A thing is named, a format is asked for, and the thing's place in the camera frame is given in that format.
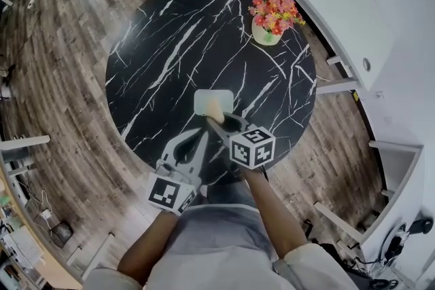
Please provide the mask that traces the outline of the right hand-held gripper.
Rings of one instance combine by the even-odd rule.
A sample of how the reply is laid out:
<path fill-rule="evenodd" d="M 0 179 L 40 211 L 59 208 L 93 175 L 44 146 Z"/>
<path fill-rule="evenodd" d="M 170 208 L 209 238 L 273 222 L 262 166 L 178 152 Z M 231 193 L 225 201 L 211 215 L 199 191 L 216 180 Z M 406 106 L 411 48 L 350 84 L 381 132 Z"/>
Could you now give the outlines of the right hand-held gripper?
<path fill-rule="evenodd" d="M 222 125 L 211 117 L 206 117 L 206 121 L 222 145 L 228 146 L 230 160 L 238 165 L 255 169 L 274 159 L 275 137 L 265 127 L 249 130 L 251 123 L 232 113 L 224 114 Z"/>

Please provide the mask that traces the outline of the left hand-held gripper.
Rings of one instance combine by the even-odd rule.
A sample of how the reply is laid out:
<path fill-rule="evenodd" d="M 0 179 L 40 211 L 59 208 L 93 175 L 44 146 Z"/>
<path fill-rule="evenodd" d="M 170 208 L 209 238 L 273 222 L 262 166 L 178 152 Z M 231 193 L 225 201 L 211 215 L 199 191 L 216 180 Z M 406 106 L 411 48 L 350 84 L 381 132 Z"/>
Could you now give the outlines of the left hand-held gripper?
<path fill-rule="evenodd" d="M 165 146 L 157 168 L 146 185 L 146 200 L 152 206 L 180 216 L 193 202 L 202 185 L 201 168 L 209 132 L 203 128 L 184 131 Z"/>

